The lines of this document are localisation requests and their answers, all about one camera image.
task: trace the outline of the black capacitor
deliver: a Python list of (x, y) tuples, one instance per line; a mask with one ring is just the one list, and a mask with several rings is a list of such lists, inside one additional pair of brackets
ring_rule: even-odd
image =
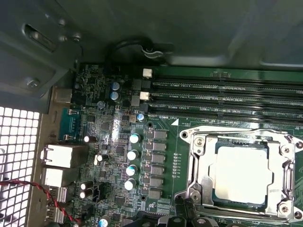
[(88, 189), (88, 188), (92, 188), (93, 186), (94, 186), (94, 182), (93, 181), (86, 181), (86, 182), (83, 182), (80, 185), (80, 188), (81, 188), (81, 190), (85, 190), (85, 189)]
[(84, 198), (86, 198), (88, 196), (91, 196), (91, 195), (93, 195), (93, 190), (91, 188), (88, 188), (88, 189), (86, 189), (84, 191), (81, 191), (80, 198), (84, 199)]
[(86, 137), (84, 137), (83, 140), (86, 143), (95, 143), (95, 142), (97, 142), (97, 137), (95, 137), (95, 136), (86, 136)]

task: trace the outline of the green circuit board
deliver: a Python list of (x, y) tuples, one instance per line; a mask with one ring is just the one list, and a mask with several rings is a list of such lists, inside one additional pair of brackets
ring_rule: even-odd
[[(179, 137), (181, 130), (200, 125), (271, 128), (303, 139), (303, 85), (299, 83), (303, 81), (303, 73), (179, 67), (150, 69), (159, 77), (151, 85), (145, 79), (140, 89), (137, 87), (142, 72), (131, 67), (117, 67), (111, 76), (104, 76), (101, 65), (83, 64), (76, 77), (71, 108), (77, 111), (62, 115), (60, 136), (63, 140), (68, 134), (69, 141), (77, 143), (83, 143), (86, 135), (98, 139), (96, 143), (89, 143), (88, 161), (80, 168), (73, 200), (74, 216), (86, 204), (95, 207), (86, 226), (97, 226), (105, 214), (111, 217), (113, 227), (122, 226), (125, 217), (134, 216), (139, 210), (175, 214), (174, 195), (185, 190), (187, 183), (188, 144)], [(225, 84), (227, 79), (232, 84)], [(121, 87), (116, 101), (110, 99), (113, 82)], [(139, 101), (141, 90), (148, 91), (151, 99)], [(105, 103), (104, 108), (97, 106), (99, 101)], [(145, 116), (141, 122), (136, 118), (139, 113)], [(165, 132), (167, 136), (148, 136), (156, 131)], [(129, 137), (135, 133), (141, 140), (131, 144)], [(165, 157), (163, 163), (158, 164), (164, 168), (160, 199), (150, 197), (151, 187), (146, 181), (151, 177), (153, 165), (151, 152), (146, 147), (148, 142), (165, 144), (164, 149), (152, 153)], [(129, 161), (127, 152), (132, 149), (140, 156)], [(95, 165), (96, 154), (108, 154), (109, 161)], [(132, 177), (137, 184), (134, 190), (127, 191), (124, 183), (129, 177), (125, 170), (132, 164), (139, 169)], [(295, 205), (300, 209), (303, 209), (302, 166), (303, 152), (296, 154), (295, 172)], [(93, 203), (90, 198), (79, 198), (80, 184), (87, 180), (109, 183), (105, 200)], [(231, 219), (216, 220), (222, 225), (241, 223)], [(257, 222), (242, 224), (268, 226)]]

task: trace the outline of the chip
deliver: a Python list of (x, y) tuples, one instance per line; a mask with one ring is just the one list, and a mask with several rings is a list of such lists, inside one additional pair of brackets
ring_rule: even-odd
[(95, 116), (93, 116), (93, 115), (88, 115), (87, 116), (87, 122), (95, 122), (95, 120), (96, 120)]
[(154, 143), (153, 149), (154, 150), (159, 150), (159, 151), (165, 151), (166, 150), (166, 144), (165, 143)]
[(162, 176), (164, 173), (164, 168), (162, 166), (152, 165), (151, 174)]
[(121, 214), (115, 213), (112, 216), (113, 221), (120, 221)]
[(150, 166), (143, 166), (143, 171), (144, 172), (150, 172), (151, 171), (151, 167)]
[(165, 140), (167, 138), (167, 132), (166, 131), (155, 131), (154, 138), (160, 139), (160, 140)]
[(140, 105), (140, 96), (132, 96), (131, 106)]
[(149, 178), (142, 178), (142, 183), (150, 183), (150, 179)]
[(116, 147), (116, 154), (124, 154), (124, 147)]
[(100, 177), (106, 177), (106, 171), (100, 171)]
[(153, 143), (146, 143), (145, 144), (145, 149), (152, 150), (153, 149)]
[(152, 139), (154, 134), (152, 131), (148, 131), (146, 134), (145, 134), (146, 138), (149, 138), (149, 139)]
[(159, 200), (162, 195), (162, 190), (159, 188), (150, 188), (148, 196), (150, 199)]
[(108, 129), (109, 129), (109, 123), (104, 122), (104, 123), (101, 125), (101, 129), (102, 129), (102, 130), (108, 130)]
[(149, 191), (147, 189), (141, 189), (142, 195), (148, 195)]
[(115, 197), (115, 205), (122, 206), (124, 204), (125, 198), (116, 196)]
[(151, 160), (154, 163), (164, 163), (165, 155), (153, 154)]
[(144, 155), (143, 158), (144, 158), (145, 161), (151, 161), (152, 160), (151, 155)]
[(129, 116), (127, 116), (127, 115), (122, 116), (122, 121), (128, 121), (128, 120), (129, 120)]
[(163, 184), (163, 179), (160, 177), (152, 176), (150, 180), (150, 186), (151, 187), (157, 187), (160, 188), (162, 187)]
[(123, 100), (122, 102), (122, 106), (123, 107), (130, 107), (131, 103), (129, 102), (129, 100)]

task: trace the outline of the integrated circuit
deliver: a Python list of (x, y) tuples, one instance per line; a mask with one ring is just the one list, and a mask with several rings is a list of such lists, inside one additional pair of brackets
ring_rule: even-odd
[(152, 165), (151, 174), (162, 176), (164, 173), (164, 167)]
[(116, 196), (116, 197), (115, 197), (115, 204), (116, 204), (116, 205), (118, 205), (118, 206), (123, 206), (123, 205), (124, 205), (124, 202), (125, 202), (125, 198), (119, 197), (119, 196)]
[(150, 186), (160, 188), (163, 185), (163, 178), (152, 176), (150, 179)]
[(167, 132), (166, 131), (155, 131), (154, 136), (155, 139), (166, 140)]
[(124, 147), (116, 147), (116, 154), (123, 155)]
[(150, 183), (150, 179), (146, 177), (142, 177), (142, 183)]
[(102, 130), (108, 130), (108, 129), (109, 129), (109, 123), (104, 122), (104, 123), (101, 125), (101, 129), (102, 129)]
[(145, 136), (146, 136), (146, 138), (152, 139), (153, 136), (154, 136), (154, 132), (153, 131), (148, 131), (148, 132), (146, 132)]
[(106, 171), (100, 171), (100, 177), (106, 177)]
[(143, 166), (143, 171), (144, 172), (150, 172), (151, 171), (151, 166)]
[(96, 117), (94, 115), (88, 115), (87, 116), (87, 122), (95, 122)]
[(153, 154), (151, 160), (154, 163), (161, 163), (161, 164), (163, 164), (164, 161), (165, 161), (165, 155), (162, 155), (162, 154)]
[(113, 221), (120, 221), (120, 218), (121, 218), (121, 214), (118, 213), (113, 214), (112, 217)]
[(147, 189), (141, 189), (141, 194), (142, 195), (148, 195), (148, 193), (149, 193), (149, 190), (147, 190)]
[(151, 161), (152, 160), (151, 155), (143, 155), (143, 158), (144, 158), (145, 161)]
[(148, 196), (150, 199), (159, 200), (162, 195), (162, 190), (159, 188), (150, 188)]
[(129, 116), (127, 116), (127, 115), (122, 116), (122, 121), (128, 121), (128, 120), (129, 120)]

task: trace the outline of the connector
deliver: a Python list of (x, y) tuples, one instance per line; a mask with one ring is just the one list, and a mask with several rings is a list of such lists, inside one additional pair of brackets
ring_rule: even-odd
[(63, 213), (57, 207), (54, 207), (54, 206), (47, 207), (46, 219), (59, 223), (59, 224), (64, 223)]

